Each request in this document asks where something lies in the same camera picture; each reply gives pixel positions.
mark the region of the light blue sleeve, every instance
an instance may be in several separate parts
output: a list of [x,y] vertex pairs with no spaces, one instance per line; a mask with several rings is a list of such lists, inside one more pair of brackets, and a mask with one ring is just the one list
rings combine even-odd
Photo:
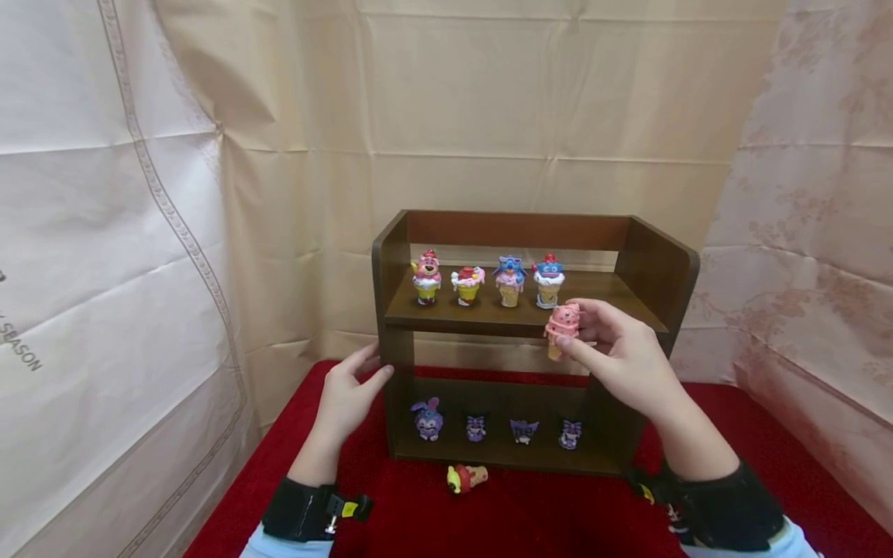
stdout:
[[682,545],[682,551],[690,558],[819,558],[822,556],[806,542],[806,536],[799,525],[787,517],[784,520],[787,523],[785,532],[781,538],[772,542],[769,550],[766,551],[744,553],[686,545]]
[[258,525],[239,558],[328,558],[331,550],[331,541],[296,543],[266,535]]

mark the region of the wrist strap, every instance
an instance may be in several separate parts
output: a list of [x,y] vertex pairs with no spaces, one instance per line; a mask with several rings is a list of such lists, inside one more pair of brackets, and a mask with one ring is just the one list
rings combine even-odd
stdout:
[[336,485],[308,487],[284,477],[263,513],[263,532],[271,537],[305,543],[332,540],[343,517],[366,521],[372,500],[360,494],[348,501]]
[[723,479],[687,481],[664,460],[654,477],[633,471],[629,481],[634,493],[670,506],[672,530],[685,545],[697,541],[736,552],[766,551],[785,526],[778,502],[743,460]]

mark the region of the figurine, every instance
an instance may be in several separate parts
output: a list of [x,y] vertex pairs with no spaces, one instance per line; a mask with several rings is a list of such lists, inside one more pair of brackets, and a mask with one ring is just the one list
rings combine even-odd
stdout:
[[469,442],[480,442],[487,435],[486,414],[465,415],[465,436]]
[[487,482],[489,474],[486,467],[470,467],[468,465],[452,465],[446,470],[446,483],[456,494],[465,494],[482,482]]
[[539,427],[539,422],[532,422],[531,424],[528,424],[527,421],[508,422],[512,426],[515,443],[524,444],[525,446],[530,444],[530,439],[533,438],[533,435],[537,432],[537,428]]
[[577,449],[577,442],[580,441],[582,433],[582,422],[571,422],[567,419],[561,419],[561,436],[558,437],[558,445],[564,449]]
[[564,283],[564,266],[555,259],[555,254],[546,254],[543,261],[533,264],[533,280],[537,282],[537,306],[551,310],[558,305],[558,291]]
[[503,297],[502,305],[506,308],[517,306],[518,295],[524,291],[524,276],[527,275],[521,266],[521,258],[499,256],[499,267],[493,274],[496,275],[499,294]]
[[418,263],[412,262],[413,266],[413,285],[415,290],[419,292],[419,304],[428,306],[434,304],[437,300],[438,289],[440,288],[440,260],[434,250],[419,256]]
[[553,361],[560,361],[562,357],[561,347],[555,344],[560,335],[567,337],[579,337],[580,327],[580,305],[564,304],[556,306],[552,310],[552,317],[546,324],[546,331],[543,337],[549,338],[549,358]]
[[429,442],[436,442],[440,436],[440,429],[444,426],[444,415],[438,412],[440,399],[432,397],[427,403],[420,401],[409,408],[415,414],[415,427],[419,430],[419,437]]
[[480,267],[463,267],[459,271],[453,271],[453,290],[459,291],[459,305],[471,306],[474,297],[477,296],[480,286],[484,284],[487,273]]

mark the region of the red tablecloth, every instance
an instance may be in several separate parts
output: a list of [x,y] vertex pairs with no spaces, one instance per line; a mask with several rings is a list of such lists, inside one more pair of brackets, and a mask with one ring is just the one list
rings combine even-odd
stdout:
[[[317,363],[221,499],[187,558],[236,557],[313,423],[325,373]],[[526,373],[419,369],[420,375],[573,384]],[[778,422],[734,387],[686,385],[732,446],[829,557],[893,556],[891,538]],[[649,428],[637,460],[654,468],[660,446]],[[490,469],[488,482],[455,496],[446,467],[388,459],[381,397],[348,439],[338,468],[342,492],[375,500],[366,524],[339,523],[332,556],[681,556],[663,510],[618,479]]]

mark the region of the cream backdrop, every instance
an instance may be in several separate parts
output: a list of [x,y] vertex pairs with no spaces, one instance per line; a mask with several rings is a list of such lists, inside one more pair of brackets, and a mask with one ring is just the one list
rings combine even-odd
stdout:
[[[400,209],[635,213],[700,248],[785,4],[157,3],[222,126],[264,427],[312,362],[374,339],[371,241]],[[426,363],[547,362],[494,338],[417,343]]]
[[0,4],[0,556],[179,555],[257,439],[221,136],[144,0]]
[[889,0],[791,3],[673,353],[744,388],[888,532],[891,74]]
[[254,420],[374,339],[370,245],[399,209],[636,213],[700,247],[783,10],[3,3],[0,555],[178,555]]

